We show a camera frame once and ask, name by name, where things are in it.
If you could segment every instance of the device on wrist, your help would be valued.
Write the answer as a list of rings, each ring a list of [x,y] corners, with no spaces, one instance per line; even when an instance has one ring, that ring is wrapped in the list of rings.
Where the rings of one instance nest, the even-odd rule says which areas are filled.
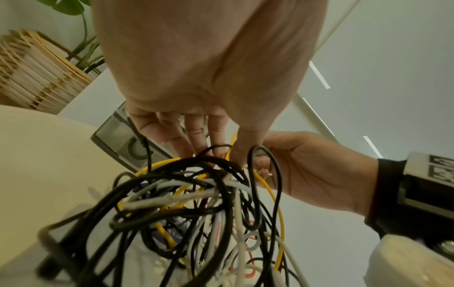
[[[454,160],[416,152],[406,162],[380,159],[366,224],[454,260]]]

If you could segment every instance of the hand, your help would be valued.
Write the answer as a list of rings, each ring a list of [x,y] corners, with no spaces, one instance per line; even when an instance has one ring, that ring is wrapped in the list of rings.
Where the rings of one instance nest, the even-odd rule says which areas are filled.
[[[263,145],[277,159],[284,193],[315,206],[367,216],[377,160],[311,132],[270,131]],[[257,157],[254,169],[275,189],[268,157]]]
[[[326,2],[97,0],[93,14],[140,132],[190,157],[207,147],[206,118],[212,145],[225,143],[231,118],[240,128],[230,158],[241,165],[296,94]]]

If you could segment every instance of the green leaf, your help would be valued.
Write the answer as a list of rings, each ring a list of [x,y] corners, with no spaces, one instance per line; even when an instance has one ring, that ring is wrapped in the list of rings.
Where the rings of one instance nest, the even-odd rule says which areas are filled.
[[[52,8],[66,15],[80,15],[84,13],[84,7],[78,0],[60,0]]]
[[[84,3],[87,6],[91,6],[91,0],[79,0],[79,1]]]
[[[57,3],[57,0],[37,0],[37,1],[47,6],[52,6],[55,5],[55,3]]]

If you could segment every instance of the tangled cables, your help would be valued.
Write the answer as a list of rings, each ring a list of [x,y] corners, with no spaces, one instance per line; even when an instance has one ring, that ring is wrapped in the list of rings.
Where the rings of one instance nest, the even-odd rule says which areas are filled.
[[[290,275],[301,286],[307,286],[283,242],[279,210],[282,180],[276,159],[267,148],[253,147],[248,154],[246,176],[243,169],[228,160],[205,155],[219,147],[231,145],[212,146],[192,158],[171,159],[153,165],[148,152],[148,167],[137,174],[118,175],[112,191],[93,208],[39,231],[38,239],[49,255],[38,266],[37,274],[49,280],[65,270],[78,287],[106,287],[105,279],[112,274],[112,287],[120,287],[125,254],[140,234],[150,251],[170,261],[160,287],[167,286],[176,268],[186,270],[185,287],[224,285],[232,276],[235,276],[236,286],[244,286],[245,279],[255,278],[256,273],[260,275],[255,286],[289,286]],[[271,214],[260,201],[254,180],[258,178],[266,184],[253,171],[257,152],[270,158],[277,178]],[[124,177],[128,177],[128,181],[119,184]],[[88,237],[112,209],[116,214],[109,222],[111,232],[89,257]],[[277,230],[278,214],[281,234]],[[75,223],[60,242],[50,235],[52,230],[71,222]],[[116,256],[100,272],[95,272],[117,238],[120,239]],[[229,248],[232,238],[236,245]],[[276,243],[280,250],[274,262]],[[261,251],[261,257],[252,256],[255,250]],[[295,272],[289,269],[287,259]],[[255,265],[256,261],[263,262],[262,268]]]

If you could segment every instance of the woven basket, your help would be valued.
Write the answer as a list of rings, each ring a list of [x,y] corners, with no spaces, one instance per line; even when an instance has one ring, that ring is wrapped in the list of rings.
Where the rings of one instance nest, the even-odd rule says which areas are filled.
[[[24,108],[58,114],[94,79],[37,32],[10,31],[0,42],[0,92]]]

